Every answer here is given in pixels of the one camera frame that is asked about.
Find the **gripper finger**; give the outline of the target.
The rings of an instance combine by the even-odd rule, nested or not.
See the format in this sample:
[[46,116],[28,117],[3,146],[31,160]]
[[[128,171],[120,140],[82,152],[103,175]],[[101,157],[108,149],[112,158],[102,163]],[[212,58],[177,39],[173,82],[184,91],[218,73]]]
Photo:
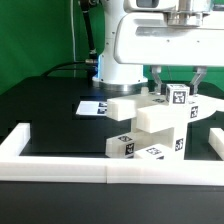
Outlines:
[[160,66],[150,67],[150,72],[155,83],[154,91],[160,95],[164,95],[166,93],[166,85],[162,82],[160,78],[161,71],[162,68]]
[[193,68],[194,76],[190,82],[190,94],[195,95],[198,92],[198,86],[207,74],[205,66],[197,66]]

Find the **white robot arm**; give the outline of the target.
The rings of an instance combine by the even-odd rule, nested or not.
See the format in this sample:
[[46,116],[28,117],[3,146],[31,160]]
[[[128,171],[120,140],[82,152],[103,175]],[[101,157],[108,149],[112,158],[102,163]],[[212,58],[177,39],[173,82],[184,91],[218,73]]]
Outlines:
[[[163,66],[193,66],[190,92],[195,94],[209,67],[224,67],[224,3],[214,0],[79,0],[85,20],[90,58],[97,62],[93,83],[130,91],[146,82],[143,67],[151,66],[158,91],[165,91]],[[89,11],[101,5],[105,45],[94,46]]]

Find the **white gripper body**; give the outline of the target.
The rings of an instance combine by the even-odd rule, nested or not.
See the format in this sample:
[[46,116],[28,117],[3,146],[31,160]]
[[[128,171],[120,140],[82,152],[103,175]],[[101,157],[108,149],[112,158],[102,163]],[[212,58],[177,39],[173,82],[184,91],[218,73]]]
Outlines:
[[114,58],[121,64],[224,67],[224,12],[200,27],[169,26],[163,13],[133,12],[119,23]]

